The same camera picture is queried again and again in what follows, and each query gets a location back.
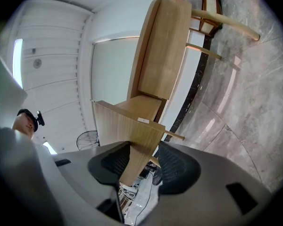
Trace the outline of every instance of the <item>electric fan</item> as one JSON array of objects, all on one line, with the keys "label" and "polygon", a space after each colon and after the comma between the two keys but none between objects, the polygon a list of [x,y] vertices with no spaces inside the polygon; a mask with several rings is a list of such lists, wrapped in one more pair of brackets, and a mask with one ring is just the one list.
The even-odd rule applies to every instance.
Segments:
[{"label": "electric fan", "polygon": [[76,146],[79,151],[100,146],[98,132],[89,130],[80,134],[76,140]]}]

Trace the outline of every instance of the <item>marble floor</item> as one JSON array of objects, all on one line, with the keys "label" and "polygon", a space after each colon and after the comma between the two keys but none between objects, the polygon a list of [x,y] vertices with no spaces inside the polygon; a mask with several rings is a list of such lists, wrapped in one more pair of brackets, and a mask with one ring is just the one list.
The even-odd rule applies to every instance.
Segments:
[{"label": "marble floor", "polygon": [[221,0],[223,14],[260,34],[224,25],[211,43],[198,92],[171,142],[225,156],[271,191],[283,183],[283,29],[262,0]]}]

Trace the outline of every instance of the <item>light strip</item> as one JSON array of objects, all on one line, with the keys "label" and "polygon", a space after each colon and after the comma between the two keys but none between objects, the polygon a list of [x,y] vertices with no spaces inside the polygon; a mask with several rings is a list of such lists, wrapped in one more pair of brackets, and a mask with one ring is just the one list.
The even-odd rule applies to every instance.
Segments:
[{"label": "light strip", "polygon": [[231,75],[231,79],[230,79],[230,82],[228,83],[228,86],[227,86],[227,89],[226,89],[226,92],[225,92],[225,96],[223,97],[221,103],[220,103],[220,106],[218,107],[218,110],[217,110],[217,113],[221,113],[227,100],[228,100],[228,97],[230,96],[230,93],[232,91],[232,88],[233,88],[233,85],[234,85],[234,81],[235,81],[235,77],[236,77],[236,70],[233,69],[232,71],[232,75]]},{"label": "light strip", "polygon": [[56,155],[56,154],[57,154],[56,151],[53,150],[53,148],[51,147],[51,145],[50,145],[47,141],[44,142],[43,145],[48,148],[49,153],[50,153],[51,155]]},{"label": "light strip", "polygon": [[138,39],[138,38],[139,38],[139,35],[138,35],[138,36],[124,36],[124,37],[117,37],[117,38],[114,38],[114,39],[102,39],[102,40],[98,40],[98,41],[94,42],[94,44],[102,43],[102,42],[106,42],[106,41],[111,41],[111,40]]},{"label": "light strip", "polygon": [[23,39],[16,39],[13,51],[13,77],[15,81],[23,88],[21,78],[21,52]]}]

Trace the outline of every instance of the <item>chair leg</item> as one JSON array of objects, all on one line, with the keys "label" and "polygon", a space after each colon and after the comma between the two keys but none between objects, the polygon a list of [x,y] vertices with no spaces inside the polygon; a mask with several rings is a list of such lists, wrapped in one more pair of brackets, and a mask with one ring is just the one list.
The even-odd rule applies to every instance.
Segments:
[{"label": "chair leg", "polygon": [[173,132],[171,132],[171,131],[165,130],[165,133],[168,134],[168,135],[170,135],[170,136],[173,136],[173,137],[179,138],[179,139],[181,139],[181,140],[184,140],[184,137],[183,137],[183,136],[180,136],[180,135],[178,135],[178,134],[175,134],[175,133],[173,133]]},{"label": "chair leg", "polygon": [[151,161],[152,163],[154,163],[156,166],[158,166],[158,167],[161,168],[161,166],[160,166],[160,164],[159,164],[159,162],[158,162],[158,159],[155,158],[154,156],[150,157],[150,161]]},{"label": "chair leg", "polygon": [[232,26],[234,29],[237,29],[241,32],[246,33],[247,35],[249,35],[251,38],[253,38],[256,41],[260,39],[260,35],[256,33],[255,31],[253,31],[252,29],[250,29],[248,26],[242,23],[239,23],[221,14],[192,9],[191,16],[202,17],[202,18],[211,19],[211,20],[214,20],[220,23],[224,23],[224,24]]},{"label": "chair leg", "polygon": [[210,50],[208,49],[205,49],[205,48],[202,48],[202,47],[199,47],[197,45],[194,45],[194,44],[190,44],[190,43],[186,43],[185,45],[187,48],[191,48],[191,49],[194,49],[194,50],[197,50],[197,51],[201,51],[202,53],[205,53],[207,55],[211,55],[212,57],[216,58],[216,59],[221,59],[221,56],[218,55],[218,54],[215,54],[213,52],[211,52]]}]

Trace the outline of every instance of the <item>wooden furniture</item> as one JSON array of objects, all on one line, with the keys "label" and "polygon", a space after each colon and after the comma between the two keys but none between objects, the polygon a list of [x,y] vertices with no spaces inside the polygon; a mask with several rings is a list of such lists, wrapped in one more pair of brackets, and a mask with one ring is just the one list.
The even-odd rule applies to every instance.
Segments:
[{"label": "wooden furniture", "polygon": [[153,121],[143,123],[138,116],[104,101],[94,103],[96,126],[100,144],[130,141],[130,161],[120,182],[131,186],[159,144],[165,127]]},{"label": "wooden furniture", "polygon": [[247,26],[223,15],[194,10],[184,0],[154,0],[147,12],[138,40],[129,82],[127,100],[117,105],[93,103],[101,145],[130,141],[130,161],[120,182],[130,186],[149,160],[165,130],[159,121],[166,101],[171,97],[185,48],[197,49],[218,59],[219,55],[187,43],[191,16],[229,24],[255,40],[259,35]]},{"label": "wooden furniture", "polygon": [[[202,0],[202,10],[211,13],[222,14],[221,6],[218,0]],[[199,32],[212,36],[217,31],[220,25],[221,22],[219,21],[208,20],[202,17],[200,18]]]},{"label": "wooden furniture", "polygon": [[211,13],[211,12],[207,12],[207,11],[192,9],[191,16],[200,16],[200,17],[207,18],[207,19],[210,19],[210,20],[218,21],[218,22],[230,25],[231,27],[233,27],[234,29],[236,29],[240,32],[246,33],[248,36],[253,38],[255,41],[258,41],[260,39],[260,35],[257,32],[253,31],[248,26],[246,26],[242,23],[239,23],[239,22],[237,22],[237,21],[235,21],[235,20],[233,20],[229,17],[226,17],[224,15],[221,15],[221,14],[216,14],[216,13]]},{"label": "wooden furniture", "polygon": [[143,60],[139,91],[170,98],[183,59],[190,13],[191,4],[187,1],[160,2]]},{"label": "wooden furniture", "polygon": [[140,118],[153,121],[160,108],[161,102],[162,101],[160,99],[154,97],[139,95],[116,104],[115,106],[132,114],[138,115]]},{"label": "wooden furniture", "polygon": [[154,163],[155,165],[157,165],[158,167],[161,168],[159,162],[158,162],[158,159],[155,158],[154,156],[150,157],[150,162]]},{"label": "wooden furniture", "polygon": [[194,44],[190,44],[190,43],[186,43],[186,47],[187,48],[191,48],[193,50],[197,50],[197,51],[201,51],[202,53],[205,53],[207,55],[211,55],[212,57],[216,58],[216,59],[221,59],[221,56],[218,55],[218,54],[215,54],[213,52],[211,52],[210,50],[206,49],[206,48],[203,48],[203,47],[199,47],[197,45],[194,45]]},{"label": "wooden furniture", "polygon": [[153,23],[161,1],[162,0],[153,0],[153,2],[149,6],[145,20],[143,22],[140,38],[138,39],[132,64],[127,99],[140,94],[140,92],[137,90],[137,87],[142,70],[143,59],[145,57],[150,33],[152,31]]}]

